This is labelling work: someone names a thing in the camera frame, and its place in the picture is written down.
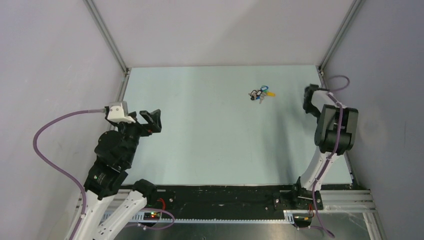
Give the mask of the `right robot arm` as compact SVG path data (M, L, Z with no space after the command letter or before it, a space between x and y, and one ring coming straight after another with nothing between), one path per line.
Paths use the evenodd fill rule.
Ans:
M353 148L359 119L356 108L347 107L325 88L310 84L304 89L303 109L316 117L314 155L288 192L275 194L275 210L321 209L318 200L331 166Z

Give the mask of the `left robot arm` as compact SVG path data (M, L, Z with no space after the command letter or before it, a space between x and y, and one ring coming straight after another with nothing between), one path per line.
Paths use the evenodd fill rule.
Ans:
M70 232L71 240L113 240L129 220L142 208L153 208L158 202L157 187L145 180L135 182L122 204L105 220L105 211L118 194L132 167L141 137L162 131L161 110L141 110L145 123L139 123L137 113L122 107L106 108L105 119L116 129L104 132L94 149L96 160L83 185L85 202L81 216Z

